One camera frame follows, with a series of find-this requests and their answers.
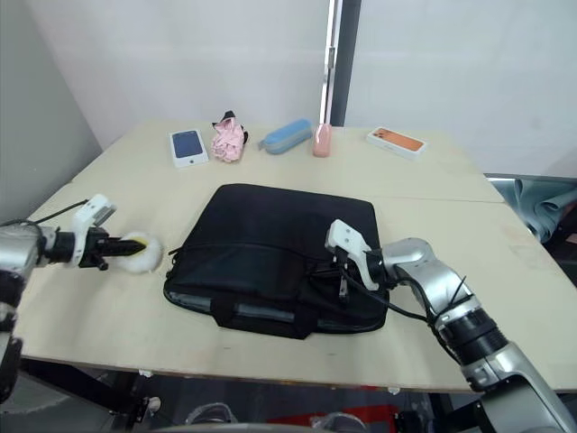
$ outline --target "white wall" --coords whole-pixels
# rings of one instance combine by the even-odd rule
[[[0,0],[0,222],[29,216],[100,152],[25,4]]]
[[[328,0],[28,0],[103,147],[149,118],[316,120]]]
[[[362,0],[345,124],[441,130],[485,172],[577,177],[575,0]]]

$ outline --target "orange phone box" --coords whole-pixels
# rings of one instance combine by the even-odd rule
[[[389,129],[379,127],[367,135],[367,141],[404,158],[414,160],[426,148],[426,143]]]

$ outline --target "wooden table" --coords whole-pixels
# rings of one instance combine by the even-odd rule
[[[248,127],[240,163],[177,170],[169,132],[209,124],[150,122],[127,134],[48,200],[45,216],[97,192],[118,205],[105,224],[112,235],[145,230],[167,250],[184,241],[216,188],[254,183],[366,199],[382,244],[415,236],[461,275],[505,335],[516,341],[552,387],[577,390],[577,290],[500,196],[453,146],[413,134],[430,147],[405,161],[363,140],[368,130],[334,131],[333,155],[318,159],[310,144],[280,156],[256,150],[270,128]],[[69,227],[71,215],[53,224]],[[421,322],[390,311],[382,329],[304,341],[219,328],[209,316],[168,303],[156,272],[36,270],[19,309],[16,334],[24,355],[52,362],[154,373],[273,381],[468,390],[458,366]],[[419,311],[408,288],[391,300]]]

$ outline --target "bag strap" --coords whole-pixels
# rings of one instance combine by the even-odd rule
[[[211,299],[210,314],[219,327],[257,332],[272,336],[305,339],[316,330],[318,313],[308,307],[297,305],[292,323],[266,318],[240,316],[236,312],[234,296],[218,296]]]

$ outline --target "blue pencil case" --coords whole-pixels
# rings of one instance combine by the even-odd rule
[[[260,147],[273,155],[284,153],[312,137],[313,131],[311,128],[312,124],[307,119],[296,120],[267,134],[261,141]]]

